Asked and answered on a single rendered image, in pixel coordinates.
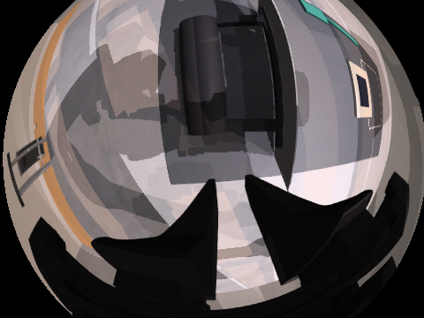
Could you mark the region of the peach square tile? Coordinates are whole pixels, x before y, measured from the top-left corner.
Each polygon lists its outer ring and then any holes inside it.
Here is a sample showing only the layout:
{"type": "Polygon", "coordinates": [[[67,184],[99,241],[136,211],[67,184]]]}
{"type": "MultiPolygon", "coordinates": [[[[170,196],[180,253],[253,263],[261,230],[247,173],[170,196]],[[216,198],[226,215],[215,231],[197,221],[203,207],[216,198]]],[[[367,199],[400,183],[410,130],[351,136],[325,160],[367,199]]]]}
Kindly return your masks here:
{"type": "Polygon", "coordinates": [[[357,64],[346,60],[350,68],[351,80],[353,84],[354,107],[356,107],[355,117],[372,117],[370,86],[368,85],[367,72],[361,70],[357,64]]]}

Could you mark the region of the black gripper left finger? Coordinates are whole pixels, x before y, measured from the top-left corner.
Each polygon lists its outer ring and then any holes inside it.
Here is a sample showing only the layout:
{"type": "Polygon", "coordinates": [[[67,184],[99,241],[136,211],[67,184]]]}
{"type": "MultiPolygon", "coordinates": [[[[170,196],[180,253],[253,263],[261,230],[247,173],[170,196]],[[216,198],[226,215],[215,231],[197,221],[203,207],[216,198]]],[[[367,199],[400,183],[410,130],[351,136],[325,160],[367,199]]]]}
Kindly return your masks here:
{"type": "Polygon", "coordinates": [[[216,300],[216,180],[209,179],[185,213],[160,236],[130,240],[100,237],[91,244],[114,269],[191,283],[206,300],[216,300]]]}

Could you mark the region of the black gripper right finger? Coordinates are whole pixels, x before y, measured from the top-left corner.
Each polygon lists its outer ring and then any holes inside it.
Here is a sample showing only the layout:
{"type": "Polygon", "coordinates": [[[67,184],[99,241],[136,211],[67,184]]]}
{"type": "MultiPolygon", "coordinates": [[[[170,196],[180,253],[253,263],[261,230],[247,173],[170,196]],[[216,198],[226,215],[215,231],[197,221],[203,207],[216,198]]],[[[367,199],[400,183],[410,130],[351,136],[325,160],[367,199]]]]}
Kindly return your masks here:
{"type": "Polygon", "coordinates": [[[352,198],[321,205],[252,174],[246,174],[245,187],[252,215],[282,286],[299,279],[299,273],[324,250],[338,230],[367,208],[374,194],[365,190],[352,198]]]}

